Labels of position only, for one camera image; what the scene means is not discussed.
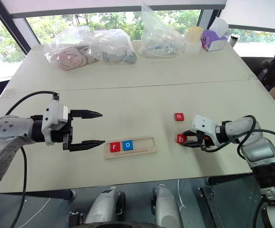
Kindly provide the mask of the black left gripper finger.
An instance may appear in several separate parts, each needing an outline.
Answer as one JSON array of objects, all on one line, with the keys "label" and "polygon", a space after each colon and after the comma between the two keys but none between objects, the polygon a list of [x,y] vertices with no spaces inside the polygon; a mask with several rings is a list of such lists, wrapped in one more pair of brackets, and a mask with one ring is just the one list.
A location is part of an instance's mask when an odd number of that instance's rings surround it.
[{"label": "black left gripper finger", "polygon": [[69,151],[75,152],[75,151],[89,150],[94,147],[100,146],[103,143],[105,143],[105,141],[101,141],[101,140],[82,141],[81,143],[70,144]]},{"label": "black left gripper finger", "polygon": [[102,117],[101,113],[90,111],[90,110],[71,110],[70,111],[72,118],[82,118],[82,119],[92,119]]}]

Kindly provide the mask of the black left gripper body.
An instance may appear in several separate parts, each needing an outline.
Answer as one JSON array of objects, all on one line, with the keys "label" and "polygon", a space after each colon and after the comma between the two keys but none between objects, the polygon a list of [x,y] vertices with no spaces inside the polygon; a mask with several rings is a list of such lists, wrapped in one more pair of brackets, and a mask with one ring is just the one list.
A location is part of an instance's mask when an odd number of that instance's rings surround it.
[{"label": "black left gripper body", "polygon": [[73,151],[72,139],[73,139],[73,127],[71,122],[73,121],[72,111],[68,114],[68,121],[60,129],[51,130],[50,135],[54,143],[62,143],[63,150]]}]

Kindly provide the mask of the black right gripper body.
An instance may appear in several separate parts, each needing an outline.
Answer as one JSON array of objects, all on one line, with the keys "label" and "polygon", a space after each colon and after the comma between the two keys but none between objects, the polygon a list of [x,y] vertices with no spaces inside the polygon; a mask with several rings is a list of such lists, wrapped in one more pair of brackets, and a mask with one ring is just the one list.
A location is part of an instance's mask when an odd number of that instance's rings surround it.
[{"label": "black right gripper body", "polygon": [[196,148],[200,148],[203,151],[206,151],[211,146],[214,146],[213,140],[204,132],[202,131],[196,131]]}]

